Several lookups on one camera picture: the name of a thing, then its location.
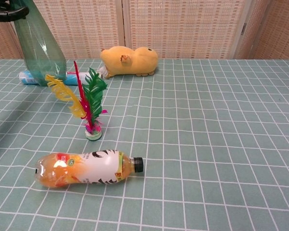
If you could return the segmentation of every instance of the yellow plush toy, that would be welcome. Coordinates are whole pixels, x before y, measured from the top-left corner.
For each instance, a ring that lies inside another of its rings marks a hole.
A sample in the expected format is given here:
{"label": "yellow plush toy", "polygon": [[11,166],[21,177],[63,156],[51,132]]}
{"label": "yellow plush toy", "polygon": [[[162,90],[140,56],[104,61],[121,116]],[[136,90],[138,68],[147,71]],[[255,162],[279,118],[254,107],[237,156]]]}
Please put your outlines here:
{"label": "yellow plush toy", "polygon": [[158,54],[148,47],[132,50],[124,46],[115,46],[102,50],[100,57],[104,66],[98,72],[104,78],[115,75],[153,75],[158,65]]}

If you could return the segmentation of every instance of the black bottle cap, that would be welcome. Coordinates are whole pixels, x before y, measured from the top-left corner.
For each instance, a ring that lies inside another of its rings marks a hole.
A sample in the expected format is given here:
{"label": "black bottle cap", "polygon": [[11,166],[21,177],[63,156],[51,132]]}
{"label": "black bottle cap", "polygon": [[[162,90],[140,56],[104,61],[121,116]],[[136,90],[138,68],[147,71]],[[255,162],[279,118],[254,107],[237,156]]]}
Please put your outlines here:
{"label": "black bottle cap", "polygon": [[135,172],[143,172],[144,171],[144,162],[141,157],[134,158],[134,169]]}

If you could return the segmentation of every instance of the bottle label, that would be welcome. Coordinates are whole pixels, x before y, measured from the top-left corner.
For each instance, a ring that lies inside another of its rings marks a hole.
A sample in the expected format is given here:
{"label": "bottle label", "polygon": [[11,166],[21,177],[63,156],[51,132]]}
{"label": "bottle label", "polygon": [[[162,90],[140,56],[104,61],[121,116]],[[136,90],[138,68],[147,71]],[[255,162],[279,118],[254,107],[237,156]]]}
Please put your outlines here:
{"label": "bottle label", "polygon": [[103,150],[85,154],[57,153],[58,165],[67,169],[56,185],[71,183],[112,184],[122,180],[123,152]]}

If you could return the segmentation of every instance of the yellow feather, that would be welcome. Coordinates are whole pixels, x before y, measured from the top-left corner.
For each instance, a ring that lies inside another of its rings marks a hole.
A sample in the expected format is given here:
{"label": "yellow feather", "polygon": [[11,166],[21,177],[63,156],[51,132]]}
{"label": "yellow feather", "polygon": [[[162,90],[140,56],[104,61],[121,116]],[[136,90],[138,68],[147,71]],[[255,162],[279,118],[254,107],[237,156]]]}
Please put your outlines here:
{"label": "yellow feather", "polygon": [[53,76],[46,75],[45,80],[48,81],[47,85],[53,86],[52,92],[55,93],[56,97],[62,101],[73,101],[73,105],[69,107],[72,114],[78,118],[84,118],[86,113],[83,110],[78,97],[67,87],[62,80],[56,79]]}

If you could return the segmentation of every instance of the blue toothpaste tube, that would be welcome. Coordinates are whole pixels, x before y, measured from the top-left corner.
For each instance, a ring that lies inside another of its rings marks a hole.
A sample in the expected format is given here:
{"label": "blue toothpaste tube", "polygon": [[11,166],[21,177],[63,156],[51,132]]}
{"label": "blue toothpaste tube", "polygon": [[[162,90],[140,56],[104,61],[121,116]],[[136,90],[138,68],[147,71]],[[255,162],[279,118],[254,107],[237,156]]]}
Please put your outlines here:
{"label": "blue toothpaste tube", "polygon": [[[87,85],[85,77],[90,76],[89,72],[79,72],[80,81],[83,85]],[[19,80],[25,85],[38,85],[38,82],[33,78],[29,71],[22,71],[18,74]],[[63,81],[65,85],[77,86],[77,76],[75,72],[67,72],[66,80]]]}

